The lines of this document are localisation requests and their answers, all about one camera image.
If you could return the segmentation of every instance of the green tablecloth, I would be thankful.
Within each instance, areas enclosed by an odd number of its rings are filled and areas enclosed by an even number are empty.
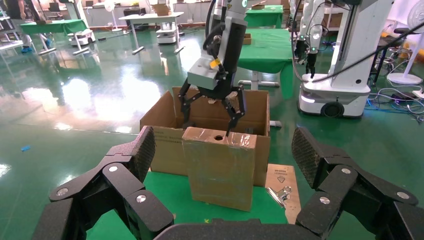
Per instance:
[[[144,185],[174,214],[176,224],[210,223],[214,218],[227,221],[260,219],[263,224],[287,223],[284,208],[281,208],[263,187],[253,187],[252,208],[250,212],[245,212],[192,200],[189,179],[186,176],[149,172]],[[87,239],[133,240],[134,237],[126,230],[117,214],[110,211],[87,232]]]
[[[160,172],[149,172],[144,180],[146,189],[156,195],[176,215],[175,223],[205,223],[211,219],[244,221],[260,219],[263,224],[285,224],[287,219],[281,208],[264,187],[253,187],[250,212],[192,200],[189,178]]]
[[[71,34],[87,29],[81,19],[58,20],[49,24],[37,25],[35,22],[21,24],[22,31],[26,34],[65,33]]]
[[[241,48],[238,66],[261,73],[280,73],[280,81],[293,78],[292,47],[286,29],[247,29],[252,43]]]
[[[280,29],[283,22],[283,5],[265,5],[265,8],[260,10],[249,9],[244,20],[248,27],[275,25],[276,29]]]

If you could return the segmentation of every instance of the small cardboard box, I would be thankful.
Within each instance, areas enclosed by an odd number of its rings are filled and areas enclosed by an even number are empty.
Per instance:
[[[182,129],[184,115],[178,99],[180,87],[173,87],[173,96],[166,92],[140,120],[140,129],[153,126],[156,153],[151,163],[153,172],[187,176],[187,165],[183,152]],[[188,97],[198,90],[189,89]],[[242,117],[233,132],[245,133],[252,128],[257,135],[253,184],[264,187],[267,178],[268,156],[270,154],[270,98],[267,91],[245,90],[246,115]],[[201,97],[191,104],[190,120],[196,127],[226,131],[230,117],[221,102],[210,104]]]
[[[244,39],[243,39],[243,45],[250,45],[250,44],[252,44],[252,35],[250,33],[245,33]]]
[[[296,181],[295,167],[290,165],[268,164],[266,174],[266,188],[279,192],[284,187],[291,187],[290,198],[285,201],[285,217],[289,224],[295,224],[301,211],[298,183]]]
[[[172,12],[170,10],[170,8],[168,7],[168,5],[161,3],[161,4],[154,4],[152,5],[154,12],[158,15],[158,16],[168,16],[171,15]]]
[[[182,136],[193,200],[249,212],[256,135],[188,127]]]

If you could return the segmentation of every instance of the white fan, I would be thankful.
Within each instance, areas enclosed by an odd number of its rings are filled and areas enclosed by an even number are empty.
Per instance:
[[[417,2],[411,9],[408,15],[408,28],[413,29],[424,21],[424,0]],[[415,33],[420,33],[419,40],[412,53],[408,65],[406,66],[404,73],[390,73],[387,75],[387,79],[396,84],[402,85],[417,85],[423,82],[423,80],[415,75],[409,74],[412,65],[414,64],[415,57],[420,51],[420,47],[424,43],[424,27],[419,28]]]
[[[115,19],[115,14],[114,14],[115,3],[114,3],[114,1],[113,0],[106,0],[104,2],[104,8],[106,9],[106,11],[112,12],[113,24],[114,24],[114,28],[112,29],[112,31],[113,32],[122,31],[122,28],[118,28],[117,21]]]

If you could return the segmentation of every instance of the yellow tape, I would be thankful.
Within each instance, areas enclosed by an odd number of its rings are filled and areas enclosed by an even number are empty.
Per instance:
[[[209,63],[209,65],[210,65],[210,67],[211,68],[215,68],[216,66],[218,66],[218,65],[220,65],[221,64],[221,62],[220,62],[220,60],[217,58],[217,59],[215,59],[215,60],[213,60],[213,61],[211,61],[210,63]]]

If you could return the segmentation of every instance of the person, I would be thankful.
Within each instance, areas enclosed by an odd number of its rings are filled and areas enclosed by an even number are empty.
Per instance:
[[[7,15],[10,17],[10,20],[13,26],[18,30],[20,38],[22,40],[23,48],[22,53],[32,52],[31,48],[31,38],[28,34],[25,34],[21,29],[21,24],[26,23],[27,17],[31,17],[33,20],[40,20],[42,16],[39,15],[38,11],[34,7],[32,1],[28,3],[29,11],[26,11],[25,0],[4,0],[7,7]],[[46,46],[49,48],[51,41],[44,35],[41,35],[41,38],[44,40]]]

